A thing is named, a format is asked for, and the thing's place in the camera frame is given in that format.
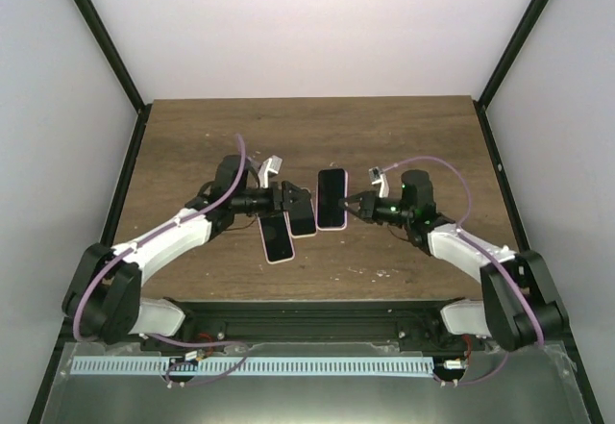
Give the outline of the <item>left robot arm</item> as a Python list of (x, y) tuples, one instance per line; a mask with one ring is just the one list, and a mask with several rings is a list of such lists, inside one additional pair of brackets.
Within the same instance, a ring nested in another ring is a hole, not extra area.
[(281, 165), (276, 156), (260, 165), (227, 156), (213, 180), (158, 227), (114, 246), (90, 245), (62, 302), (74, 338), (113, 344), (128, 335), (153, 335), (174, 350), (188, 349), (196, 339), (195, 325), (172, 301), (142, 297), (144, 284), (183, 254), (230, 230), (239, 215), (258, 222), (267, 263), (293, 260), (290, 221), (312, 219), (313, 206), (307, 189), (274, 181)]

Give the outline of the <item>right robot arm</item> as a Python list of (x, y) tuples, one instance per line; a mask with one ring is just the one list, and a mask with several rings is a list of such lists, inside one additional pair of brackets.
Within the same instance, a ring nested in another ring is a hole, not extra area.
[(544, 258), (532, 250), (515, 251), (475, 237), (441, 213), (428, 172), (402, 175), (402, 195), (391, 198), (384, 172), (370, 172), (373, 189), (347, 196), (338, 204), (365, 223), (403, 230), (411, 245), (447, 262), (480, 284), (479, 300), (444, 306), (427, 326), (430, 344), (447, 350), (461, 335), (490, 338), (507, 352), (567, 330), (569, 315)]

